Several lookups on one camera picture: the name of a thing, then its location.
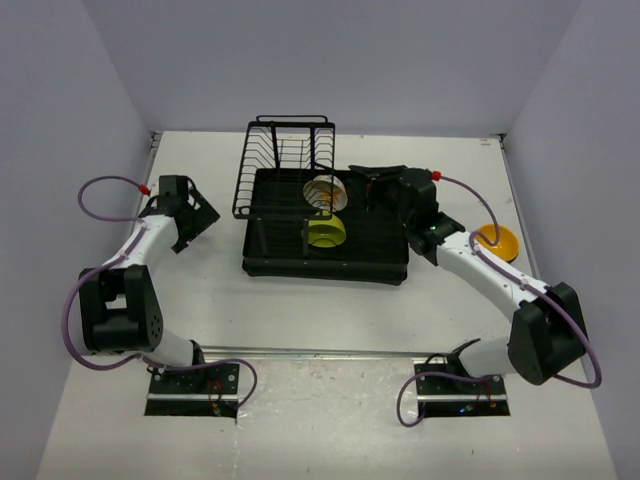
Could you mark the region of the yellow floral white bowl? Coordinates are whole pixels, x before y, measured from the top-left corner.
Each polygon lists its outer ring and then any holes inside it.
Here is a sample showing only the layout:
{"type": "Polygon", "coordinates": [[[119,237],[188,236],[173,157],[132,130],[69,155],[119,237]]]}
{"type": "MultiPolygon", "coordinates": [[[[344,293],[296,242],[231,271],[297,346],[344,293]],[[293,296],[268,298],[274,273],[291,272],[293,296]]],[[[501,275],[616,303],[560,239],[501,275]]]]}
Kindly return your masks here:
{"type": "Polygon", "coordinates": [[[314,208],[339,212],[348,205],[348,194],[344,183],[336,175],[318,175],[306,182],[304,199],[314,208]]]}

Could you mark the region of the lime green bowl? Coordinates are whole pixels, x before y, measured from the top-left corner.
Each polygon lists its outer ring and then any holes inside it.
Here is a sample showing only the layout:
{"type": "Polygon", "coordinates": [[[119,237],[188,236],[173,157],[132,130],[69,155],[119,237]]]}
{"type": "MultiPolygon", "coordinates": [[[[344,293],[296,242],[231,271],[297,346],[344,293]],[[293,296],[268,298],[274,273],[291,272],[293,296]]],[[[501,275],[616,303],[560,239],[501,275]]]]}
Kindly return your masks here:
{"type": "Polygon", "coordinates": [[[309,221],[308,243],[316,248],[334,248],[347,238],[346,227],[336,214],[322,210],[309,221]]]}

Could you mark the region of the orange bowl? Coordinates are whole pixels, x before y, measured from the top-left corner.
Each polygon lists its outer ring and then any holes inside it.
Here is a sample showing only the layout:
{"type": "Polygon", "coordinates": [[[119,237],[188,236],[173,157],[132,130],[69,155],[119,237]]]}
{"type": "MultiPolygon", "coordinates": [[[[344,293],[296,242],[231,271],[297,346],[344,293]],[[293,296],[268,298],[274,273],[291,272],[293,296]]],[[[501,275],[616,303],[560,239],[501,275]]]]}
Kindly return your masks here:
{"type": "Polygon", "coordinates": [[[517,236],[507,227],[486,224],[477,229],[476,241],[492,254],[507,263],[513,262],[520,253],[517,236]]]}

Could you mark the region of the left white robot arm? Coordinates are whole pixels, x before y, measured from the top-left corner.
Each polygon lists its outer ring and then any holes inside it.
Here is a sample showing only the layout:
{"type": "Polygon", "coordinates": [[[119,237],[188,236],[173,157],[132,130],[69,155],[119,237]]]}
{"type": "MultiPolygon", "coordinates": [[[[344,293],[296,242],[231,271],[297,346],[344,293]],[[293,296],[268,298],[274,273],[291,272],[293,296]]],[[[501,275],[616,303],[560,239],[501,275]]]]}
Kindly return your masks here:
{"type": "Polygon", "coordinates": [[[83,270],[65,301],[61,322],[68,352],[83,366],[107,371],[140,358],[156,368],[171,369],[172,380],[183,391],[195,393],[208,379],[200,345],[164,327],[152,270],[169,251],[178,254],[220,218],[219,213],[185,175],[163,175],[158,190],[116,175],[96,177],[79,190],[77,201],[90,217],[115,222],[91,212],[84,203],[86,190],[104,180],[120,180],[138,188],[149,200],[137,216],[131,236],[103,265],[83,270]],[[116,363],[93,364],[80,354],[72,340],[69,314],[75,299],[80,305],[80,331],[91,355],[122,355],[116,363]]]}

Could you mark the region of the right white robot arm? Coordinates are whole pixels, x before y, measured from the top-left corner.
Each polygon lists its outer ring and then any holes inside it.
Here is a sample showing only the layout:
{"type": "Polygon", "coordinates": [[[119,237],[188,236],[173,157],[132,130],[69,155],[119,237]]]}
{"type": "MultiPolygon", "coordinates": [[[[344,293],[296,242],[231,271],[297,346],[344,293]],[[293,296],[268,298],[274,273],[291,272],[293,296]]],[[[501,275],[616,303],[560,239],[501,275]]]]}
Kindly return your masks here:
{"type": "Polygon", "coordinates": [[[406,166],[350,166],[367,185],[366,202],[385,207],[401,221],[410,247],[430,263],[461,278],[493,304],[510,322],[503,338],[476,339],[449,355],[448,385],[467,393],[481,379],[516,373],[541,385],[551,378],[566,381],[562,370],[588,357],[591,381],[571,385],[594,389],[602,382],[576,291],[566,283],[550,286],[525,274],[490,251],[500,236],[469,232],[445,214],[436,184],[444,175],[406,166]]]}

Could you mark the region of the black plastic drain tray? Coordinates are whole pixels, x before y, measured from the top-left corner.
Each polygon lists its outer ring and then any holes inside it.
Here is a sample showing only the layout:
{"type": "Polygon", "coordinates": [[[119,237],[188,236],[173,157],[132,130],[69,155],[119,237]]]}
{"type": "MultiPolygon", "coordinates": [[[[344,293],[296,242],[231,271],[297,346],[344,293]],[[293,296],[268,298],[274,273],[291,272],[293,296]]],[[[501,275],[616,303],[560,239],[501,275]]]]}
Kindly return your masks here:
{"type": "Polygon", "coordinates": [[[311,240],[316,210],[303,186],[317,172],[261,168],[237,191],[233,215],[247,222],[242,267],[250,276],[283,276],[399,285],[407,278],[409,249],[398,217],[365,202],[366,180],[349,170],[335,176],[346,187],[346,208],[337,217],[346,239],[321,247],[311,240]]]}

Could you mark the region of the metal table rail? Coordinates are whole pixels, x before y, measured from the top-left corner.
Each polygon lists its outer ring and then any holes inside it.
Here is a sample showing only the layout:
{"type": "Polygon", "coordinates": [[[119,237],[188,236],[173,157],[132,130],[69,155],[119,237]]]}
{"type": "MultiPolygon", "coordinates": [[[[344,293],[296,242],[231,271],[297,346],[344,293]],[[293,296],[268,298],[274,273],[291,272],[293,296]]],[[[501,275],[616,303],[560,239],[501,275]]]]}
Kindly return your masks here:
{"type": "Polygon", "coordinates": [[[433,351],[345,350],[214,345],[204,345],[201,349],[204,355],[209,357],[238,357],[245,359],[377,360],[427,358],[433,354],[433,351]]]}

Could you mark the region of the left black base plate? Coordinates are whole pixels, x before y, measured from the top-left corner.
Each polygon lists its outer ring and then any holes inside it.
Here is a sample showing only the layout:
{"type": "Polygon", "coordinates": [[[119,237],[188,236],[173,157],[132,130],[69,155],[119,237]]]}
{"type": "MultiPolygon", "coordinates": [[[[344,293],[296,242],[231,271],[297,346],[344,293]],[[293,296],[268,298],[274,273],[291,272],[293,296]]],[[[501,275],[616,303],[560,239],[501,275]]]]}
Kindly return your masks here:
{"type": "Polygon", "coordinates": [[[189,372],[148,371],[145,416],[237,418],[239,364],[189,372]]]}

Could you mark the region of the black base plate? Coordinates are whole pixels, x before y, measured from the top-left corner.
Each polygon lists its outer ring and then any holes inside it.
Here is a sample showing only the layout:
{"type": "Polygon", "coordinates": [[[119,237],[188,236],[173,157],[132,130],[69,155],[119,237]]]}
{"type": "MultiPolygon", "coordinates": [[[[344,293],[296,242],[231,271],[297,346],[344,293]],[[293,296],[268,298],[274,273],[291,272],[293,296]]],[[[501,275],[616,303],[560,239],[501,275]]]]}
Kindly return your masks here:
{"type": "Polygon", "coordinates": [[[148,371],[145,416],[237,418],[239,364],[189,372],[148,371]]]}
{"type": "Polygon", "coordinates": [[[415,383],[421,418],[510,416],[502,377],[478,383],[438,376],[421,377],[415,383]]]}

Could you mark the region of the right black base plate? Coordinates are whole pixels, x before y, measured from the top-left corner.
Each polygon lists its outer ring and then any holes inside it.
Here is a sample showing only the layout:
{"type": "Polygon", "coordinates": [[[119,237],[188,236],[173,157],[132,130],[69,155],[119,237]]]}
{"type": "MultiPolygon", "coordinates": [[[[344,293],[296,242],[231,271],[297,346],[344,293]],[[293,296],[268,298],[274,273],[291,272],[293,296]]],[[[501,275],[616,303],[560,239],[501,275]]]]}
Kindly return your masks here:
{"type": "Polygon", "coordinates": [[[502,377],[478,383],[438,376],[421,377],[415,383],[421,418],[510,416],[502,377]]]}

